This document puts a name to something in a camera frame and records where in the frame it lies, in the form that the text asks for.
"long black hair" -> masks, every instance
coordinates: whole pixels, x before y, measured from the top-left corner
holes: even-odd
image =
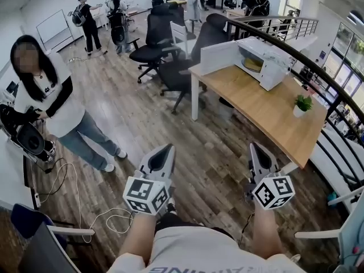
[[[32,46],[35,47],[35,49],[38,52],[39,68],[41,71],[45,73],[45,75],[47,75],[48,80],[52,84],[58,83],[56,69],[53,66],[51,60],[48,58],[48,56],[40,48],[40,45],[37,42],[37,40],[30,35],[23,35],[19,37],[14,43],[13,47],[11,48],[10,60],[11,64],[13,65],[15,73],[19,76],[21,82],[23,82],[24,87],[27,90],[29,96],[33,98],[35,101],[43,102],[43,100],[46,98],[46,95],[35,84],[33,74],[23,73],[20,70],[19,65],[15,62],[15,51],[19,48],[21,44],[31,44]]]

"white t-shirt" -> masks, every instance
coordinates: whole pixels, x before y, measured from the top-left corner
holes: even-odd
[[[47,111],[57,99],[59,93],[62,90],[62,83],[71,76],[71,72],[63,62],[59,53],[52,53],[48,55],[48,57],[56,69],[58,83],[53,85],[48,80],[44,72],[41,73],[43,76],[42,79],[40,79],[38,76],[34,78],[35,83],[46,96],[43,102],[40,102],[32,99],[25,89],[23,83],[20,82],[18,94],[16,95],[15,99],[15,111],[26,113],[31,106],[35,109]],[[71,95],[57,110],[53,117],[47,118],[47,129],[50,134],[61,138],[73,130],[81,122],[84,115],[85,108],[82,106],[82,104],[73,99]]]
[[[108,273],[289,273],[304,271],[285,255],[268,260],[242,251],[228,236],[207,227],[169,227],[156,233],[150,264],[124,254]]]

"potted plant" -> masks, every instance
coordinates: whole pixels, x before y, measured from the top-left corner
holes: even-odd
[[[298,95],[295,102],[293,114],[295,117],[301,117],[307,110],[312,108],[312,99],[310,96],[306,98],[303,95]]]

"green plant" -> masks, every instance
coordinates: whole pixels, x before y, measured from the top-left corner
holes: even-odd
[[[295,104],[301,109],[302,111],[307,111],[312,108],[312,99],[310,96],[306,98],[303,95],[298,95],[296,98]]]

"white marker cube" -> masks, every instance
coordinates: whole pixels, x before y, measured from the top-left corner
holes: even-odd
[[[155,216],[169,199],[169,194],[164,182],[129,177],[123,198],[131,210]]]
[[[289,176],[264,178],[253,190],[255,199],[263,209],[282,207],[295,195]]]

